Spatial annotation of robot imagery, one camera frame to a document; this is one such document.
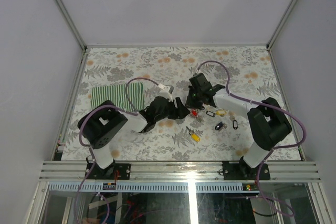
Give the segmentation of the key with red tag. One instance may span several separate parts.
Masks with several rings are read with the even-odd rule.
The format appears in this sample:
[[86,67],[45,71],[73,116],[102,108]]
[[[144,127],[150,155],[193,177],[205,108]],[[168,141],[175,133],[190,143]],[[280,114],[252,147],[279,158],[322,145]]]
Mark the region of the key with red tag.
[[191,109],[191,115],[197,118],[199,116],[199,112],[196,109]]

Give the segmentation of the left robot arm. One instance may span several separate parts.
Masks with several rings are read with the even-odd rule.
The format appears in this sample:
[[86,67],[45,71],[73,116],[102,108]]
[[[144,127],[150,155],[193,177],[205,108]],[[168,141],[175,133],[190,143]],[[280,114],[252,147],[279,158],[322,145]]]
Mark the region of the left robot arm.
[[179,97],[173,101],[161,96],[156,97],[150,105],[139,112],[123,110],[108,100],[78,122],[79,142],[89,148],[97,165],[98,175],[103,179],[109,179],[115,172],[109,144],[121,129],[147,133],[163,119],[181,120],[189,114],[190,111]]

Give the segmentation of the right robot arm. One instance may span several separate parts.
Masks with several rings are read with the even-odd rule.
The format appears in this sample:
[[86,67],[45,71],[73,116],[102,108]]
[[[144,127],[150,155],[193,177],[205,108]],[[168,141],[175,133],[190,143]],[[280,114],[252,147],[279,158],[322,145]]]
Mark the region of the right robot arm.
[[210,105],[214,108],[233,111],[249,122],[254,142],[248,152],[242,157],[239,166],[240,175],[251,179],[258,173],[258,165],[279,142],[284,140],[292,131],[292,127],[285,114],[278,109],[279,104],[274,98],[267,98],[262,103],[266,106],[254,104],[249,100],[240,100],[227,92],[226,87],[215,86],[199,73],[189,79],[189,93],[186,106],[202,108]]

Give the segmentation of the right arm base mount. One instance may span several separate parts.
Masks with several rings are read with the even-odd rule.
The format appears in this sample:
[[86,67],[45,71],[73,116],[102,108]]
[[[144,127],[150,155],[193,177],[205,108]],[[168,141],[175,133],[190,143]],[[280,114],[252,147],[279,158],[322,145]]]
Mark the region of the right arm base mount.
[[260,165],[250,168],[240,162],[223,161],[218,174],[223,176],[224,180],[256,180],[259,167]]

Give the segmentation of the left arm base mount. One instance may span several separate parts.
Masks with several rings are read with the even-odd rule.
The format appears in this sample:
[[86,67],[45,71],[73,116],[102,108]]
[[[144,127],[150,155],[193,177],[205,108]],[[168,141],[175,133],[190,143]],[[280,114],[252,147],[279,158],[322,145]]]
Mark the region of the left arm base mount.
[[96,180],[129,180],[131,174],[131,164],[129,163],[112,163],[105,169],[99,167],[95,164],[93,168],[93,163],[87,163],[86,173],[87,179]]

